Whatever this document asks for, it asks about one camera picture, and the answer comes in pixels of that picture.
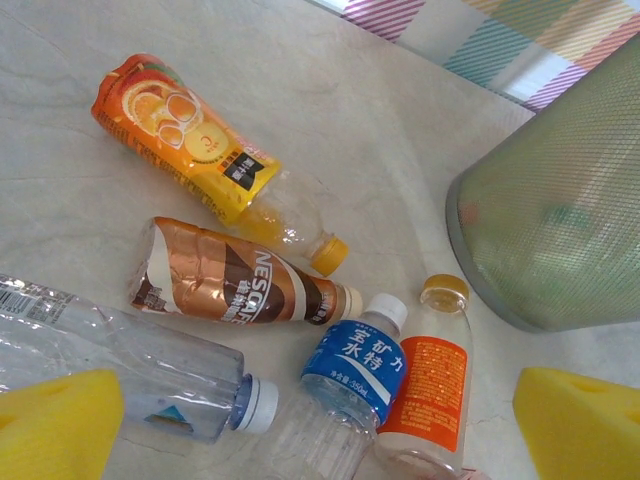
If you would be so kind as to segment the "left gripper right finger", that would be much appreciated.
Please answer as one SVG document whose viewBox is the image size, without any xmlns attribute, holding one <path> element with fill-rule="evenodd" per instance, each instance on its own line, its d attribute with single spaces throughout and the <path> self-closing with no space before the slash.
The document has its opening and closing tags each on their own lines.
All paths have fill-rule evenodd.
<svg viewBox="0 0 640 480">
<path fill-rule="evenodd" d="M 541 479 L 639 477 L 638 389 L 530 367 L 513 410 Z"/>
</svg>

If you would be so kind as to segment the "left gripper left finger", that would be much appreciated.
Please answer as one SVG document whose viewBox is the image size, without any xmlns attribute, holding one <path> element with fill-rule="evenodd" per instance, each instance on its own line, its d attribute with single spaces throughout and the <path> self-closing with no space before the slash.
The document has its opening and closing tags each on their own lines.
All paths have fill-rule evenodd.
<svg viewBox="0 0 640 480">
<path fill-rule="evenodd" d="M 124 418 L 117 375 L 98 369 L 1 394 L 3 479 L 100 479 Z"/>
</svg>

